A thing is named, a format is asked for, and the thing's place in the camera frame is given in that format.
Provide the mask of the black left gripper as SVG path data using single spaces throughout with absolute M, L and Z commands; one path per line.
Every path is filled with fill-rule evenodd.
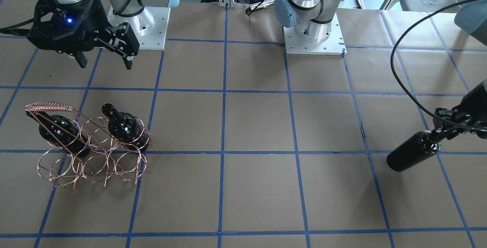
M 471 127 L 486 129 L 487 120 L 487 92 L 486 81 L 468 92 L 455 109 L 436 108 L 434 114 L 444 120 L 456 124 L 469 125 Z M 431 131 L 433 142 L 440 142 L 444 139 L 452 140 L 458 135 L 465 134 L 466 129 L 453 126 L 444 121 L 434 118 L 434 130 Z

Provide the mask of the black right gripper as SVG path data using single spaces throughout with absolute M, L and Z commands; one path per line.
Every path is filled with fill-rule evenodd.
M 85 69 L 88 61 L 82 51 L 94 49 L 94 37 L 98 33 L 102 46 L 122 57 L 126 69 L 131 70 L 139 41 L 129 23 L 110 27 L 101 0 L 79 0 L 70 4 L 39 0 L 27 39 L 41 50 L 73 53 L 80 68 Z

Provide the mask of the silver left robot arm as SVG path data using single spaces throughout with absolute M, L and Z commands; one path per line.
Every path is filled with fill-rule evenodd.
M 260 9 L 268 0 L 261 0 L 246 10 L 247 15 Z M 303 32 L 298 35 L 300 40 L 312 45 L 324 43 L 329 38 L 331 22 L 335 16 L 340 0 L 271 0 L 275 7 L 275 15 L 280 24 L 291 31 Z M 146 7 L 171 8 L 177 7 L 180 0 L 110 0 L 112 13 L 118 18 L 135 18 Z M 428 19 L 438 13 L 456 12 L 455 24 L 463 31 L 486 43 L 486 0 L 463 0 L 441 6 Z M 433 118 L 435 130 L 424 135 L 434 142 L 443 139 L 451 140 L 459 134 L 471 132 L 486 139 L 486 82 L 482 82 L 473 92 L 468 93 L 461 104 L 452 110 L 436 109 L 434 113 L 419 103 L 415 96 L 401 82 L 395 71 L 394 58 L 397 47 L 405 36 L 413 29 L 408 28 L 395 43 L 391 53 L 392 73 L 412 101 L 425 113 Z

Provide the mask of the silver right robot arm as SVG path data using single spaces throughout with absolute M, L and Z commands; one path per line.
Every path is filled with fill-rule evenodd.
M 27 39 L 40 50 L 73 57 L 85 68 L 84 52 L 105 48 L 130 70 L 139 49 L 163 49 L 169 11 L 180 0 L 38 0 Z

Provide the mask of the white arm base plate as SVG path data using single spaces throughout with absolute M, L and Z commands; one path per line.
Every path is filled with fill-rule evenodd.
M 347 54 L 337 14 L 329 23 L 308 21 L 282 30 L 287 54 Z
M 110 7 L 108 22 L 112 25 L 129 23 L 139 41 L 140 50 L 164 50 L 170 11 L 170 8 L 145 7 L 136 16 L 123 17 L 116 16 Z

